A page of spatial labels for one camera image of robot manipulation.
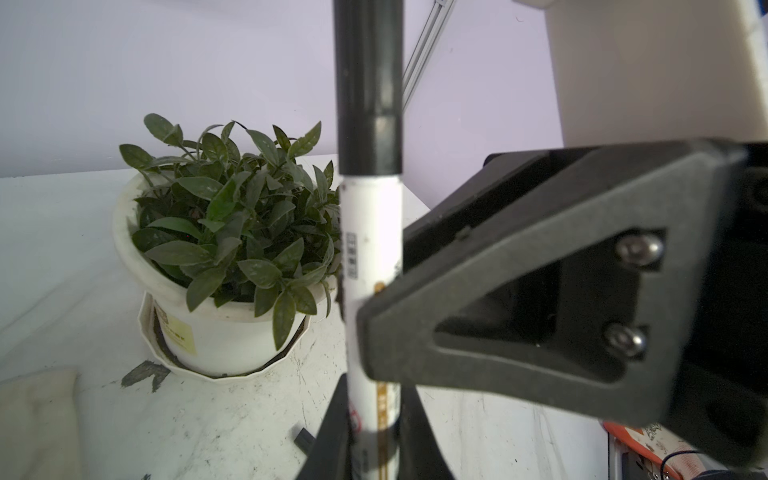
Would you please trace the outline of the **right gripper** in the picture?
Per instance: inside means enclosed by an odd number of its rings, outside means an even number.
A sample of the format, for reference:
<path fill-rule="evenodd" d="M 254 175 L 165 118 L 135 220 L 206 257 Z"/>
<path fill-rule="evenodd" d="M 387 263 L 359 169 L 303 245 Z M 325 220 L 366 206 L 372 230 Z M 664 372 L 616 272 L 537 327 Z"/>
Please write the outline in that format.
<path fill-rule="evenodd" d="M 660 422 L 727 466 L 766 462 L 766 143 L 502 155 L 465 196 L 409 229 L 371 308 L 371 378 Z"/>

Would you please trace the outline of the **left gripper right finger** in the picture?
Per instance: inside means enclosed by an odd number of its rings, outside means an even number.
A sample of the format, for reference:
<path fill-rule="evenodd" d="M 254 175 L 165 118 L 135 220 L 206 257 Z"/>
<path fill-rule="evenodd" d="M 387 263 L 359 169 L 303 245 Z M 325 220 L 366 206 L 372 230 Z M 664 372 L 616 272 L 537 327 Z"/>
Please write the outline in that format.
<path fill-rule="evenodd" d="M 399 443 L 399 479 L 454 479 L 440 451 L 419 393 L 413 385 L 401 387 Z"/>

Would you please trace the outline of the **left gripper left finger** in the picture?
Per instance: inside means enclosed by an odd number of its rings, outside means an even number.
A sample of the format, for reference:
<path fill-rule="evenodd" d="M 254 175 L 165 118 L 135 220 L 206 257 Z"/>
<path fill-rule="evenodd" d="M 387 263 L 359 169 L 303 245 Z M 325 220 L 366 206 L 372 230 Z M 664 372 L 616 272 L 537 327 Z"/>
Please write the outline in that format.
<path fill-rule="evenodd" d="M 347 375 L 337 382 L 320 429 L 296 479 L 350 479 L 350 426 Z"/>

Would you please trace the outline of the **white marker pen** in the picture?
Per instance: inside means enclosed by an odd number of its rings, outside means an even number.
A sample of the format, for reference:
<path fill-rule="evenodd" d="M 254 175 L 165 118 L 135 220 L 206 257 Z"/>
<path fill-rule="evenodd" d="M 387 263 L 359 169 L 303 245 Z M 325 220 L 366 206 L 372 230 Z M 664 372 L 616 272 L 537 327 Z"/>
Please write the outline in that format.
<path fill-rule="evenodd" d="M 371 310 L 402 266 L 402 190 L 397 175 L 347 175 L 339 190 L 347 415 L 354 479 L 399 477 L 400 386 L 374 380 L 371 341 L 380 323 Z"/>

